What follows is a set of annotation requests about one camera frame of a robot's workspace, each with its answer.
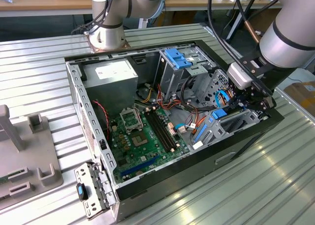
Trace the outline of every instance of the wooden table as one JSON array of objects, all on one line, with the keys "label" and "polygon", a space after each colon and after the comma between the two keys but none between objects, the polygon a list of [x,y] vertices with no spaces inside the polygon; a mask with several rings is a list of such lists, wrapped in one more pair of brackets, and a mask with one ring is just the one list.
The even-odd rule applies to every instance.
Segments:
[{"label": "wooden table", "polygon": [[[243,6],[246,7],[248,2],[249,0],[244,2]],[[269,2],[269,0],[256,0],[252,8],[262,8]],[[207,3],[207,0],[165,0],[166,11],[207,10]],[[229,0],[213,0],[213,10],[232,9],[233,6],[234,2]],[[14,3],[0,1],[0,17],[91,13],[91,0],[14,0]]]}]

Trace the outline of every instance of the blue pcie slot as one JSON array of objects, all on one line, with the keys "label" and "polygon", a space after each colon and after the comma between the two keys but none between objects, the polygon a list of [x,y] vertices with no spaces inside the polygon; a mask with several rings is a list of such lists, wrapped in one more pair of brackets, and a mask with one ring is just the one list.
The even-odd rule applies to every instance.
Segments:
[{"label": "blue pcie slot", "polygon": [[136,172],[136,171],[138,171],[138,170],[140,170],[140,169],[142,169],[142,168],[144,168],[144,167],[150,166],[150,165],[152,165],[153,163],[155,163],[155,161],[156,161],[158,158],[159,158],[159,155],[158,155],[158,156],[155,156],[154,158],[152,158],[152,159],[150,159],[150,160],[148,160],[148,161],[146,161],[146,162],[143,162],[143,163],[141,163],[141,164],[139,164],[139,165],[137,165],[137,166],[135,166],[135,167],[132,167],[132,168],[130,168],[130,169],[127,169],[127,170],[121,172],[120,175],[121,175],[121,176],[126,176],[126,175],[131,174],[131,173],[133,173],[133,172]]}]

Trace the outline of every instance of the green circuit board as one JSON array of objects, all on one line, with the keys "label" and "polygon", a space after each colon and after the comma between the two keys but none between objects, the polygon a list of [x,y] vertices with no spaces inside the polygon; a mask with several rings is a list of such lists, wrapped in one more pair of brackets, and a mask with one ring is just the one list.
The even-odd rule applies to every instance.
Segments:
[{"label": "green circuit board", "polygon": [[[155,111],[159,119],[163,122],[169,123],[169,119],[164,110],[158,109]],[[111,121],[111,126],[115,125],[115,131],[113,131],[111,151],[117,162],[117,167],[114,170],[114,176],[116,183],[122,183],[134,176],[141,175],[157,166],[160,166],[166,162],[176,159],[189,152],[188,147],[185,145],[183,139],[177,135],[174,138],[171,133],[169,136],[174,142],[179,145],[173,152],[166,152],[163,145],[157,138],[154,130],[147,121],[143,112],[139,113],[143,128],[140,130],[133,130],[127,133],[124,123],[121,117],[115,118]],[[164,122],[164,127],[169,131],[168,126]],[[140,167],[143,164],[149,164],[147,166],[139,168],[137,171],[124,174],[126,170]]]}]

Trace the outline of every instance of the cardboard box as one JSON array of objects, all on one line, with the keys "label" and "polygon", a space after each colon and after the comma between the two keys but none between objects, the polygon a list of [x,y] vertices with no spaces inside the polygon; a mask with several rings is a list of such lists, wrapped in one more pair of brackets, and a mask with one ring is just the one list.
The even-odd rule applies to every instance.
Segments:
[{"label": "cardboard box", "polygon": [[315,117],[315,81],[293,83],[284,92]]}]

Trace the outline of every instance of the metal workbench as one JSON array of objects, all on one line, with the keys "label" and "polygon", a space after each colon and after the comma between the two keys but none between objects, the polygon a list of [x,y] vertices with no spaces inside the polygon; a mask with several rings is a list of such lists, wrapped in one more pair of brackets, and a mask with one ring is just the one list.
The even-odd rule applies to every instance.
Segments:
[{"label": "metal workbench", "polygon": [[[200,25],[131,30],[126,39],[132,47],[203,39],[232,61]],[[13,123],[35,112],[49,119],[64,180],[58,188],[0,211],[1,225],[91,224],[73,173],[90,160],[90,152],[63,61],[90,51],[83,35],[0,43],[0,104],[8,105]],[[315,127],[281,95],[278,89],[276,109],[285,119],[245,154],[119,224],[314,224]]]}]

